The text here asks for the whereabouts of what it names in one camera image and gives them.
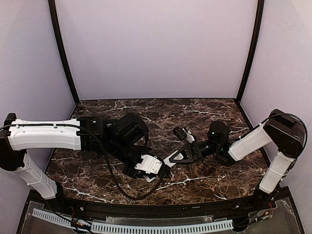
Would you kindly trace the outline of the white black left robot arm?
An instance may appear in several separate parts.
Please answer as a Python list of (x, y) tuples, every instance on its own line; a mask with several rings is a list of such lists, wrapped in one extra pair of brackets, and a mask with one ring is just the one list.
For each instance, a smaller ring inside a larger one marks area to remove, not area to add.
[(28, 149), (69, 149), (114, 156), (131, 178), (151, 176), (163, 180), (170, 167), (151, 154), (147, 144), (138, 145), (141, 139), (148, 141), (149, 129), (132, 113), (120, 119), (80, 117), (55, 122), (26, 121), (10, 113), (0, 129), (0, 166), (18, 174), (45, 200), (62, 201), (63, 187), (33, 162)]

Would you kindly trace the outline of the white remote control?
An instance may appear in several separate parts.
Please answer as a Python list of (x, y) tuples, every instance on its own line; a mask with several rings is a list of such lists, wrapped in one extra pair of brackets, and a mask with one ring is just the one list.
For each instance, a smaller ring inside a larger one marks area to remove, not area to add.
[(167, 156), (163, 161), (165, 164), (167, 164), (170, 168), (176, 165), (176, 162), (173, 162), (174, 160), (182, 160), (183, 156), (181, 153), (178, 153), (178, 150), (174, 151), (172, 154)]

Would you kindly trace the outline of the white battery cover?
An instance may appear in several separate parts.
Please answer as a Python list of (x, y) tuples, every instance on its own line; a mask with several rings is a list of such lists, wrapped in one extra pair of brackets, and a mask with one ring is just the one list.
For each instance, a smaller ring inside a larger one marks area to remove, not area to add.
[(146, 180), (148, 183), (150, 183), (150, 182), (152, 182), (153, 180), (156, 179), (156, 176), (145, 175), (144, 178), (145, 178), (145, 180)]

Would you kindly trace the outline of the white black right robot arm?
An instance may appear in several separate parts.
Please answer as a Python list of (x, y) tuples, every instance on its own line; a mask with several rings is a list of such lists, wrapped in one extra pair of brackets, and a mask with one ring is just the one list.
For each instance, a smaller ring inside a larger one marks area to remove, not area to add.
[(169, 167), (193, 163), (210, 155), (221, 165), (232, 166), (254, 151), (275, 144), (277, 153), (258, 185), (258, 190), (266, 194), (271, 194), (287, 175), (308, 140), (304, 122), (278, 109), (274, 109), (265, 120), (233, 142), (229, 140), (229, 127), (219, 120), (211, 122), (206, 141), (197, 141), (186, 129), (179, 127), (174, 128), (174, 134), (185, 144), (164, 160)]

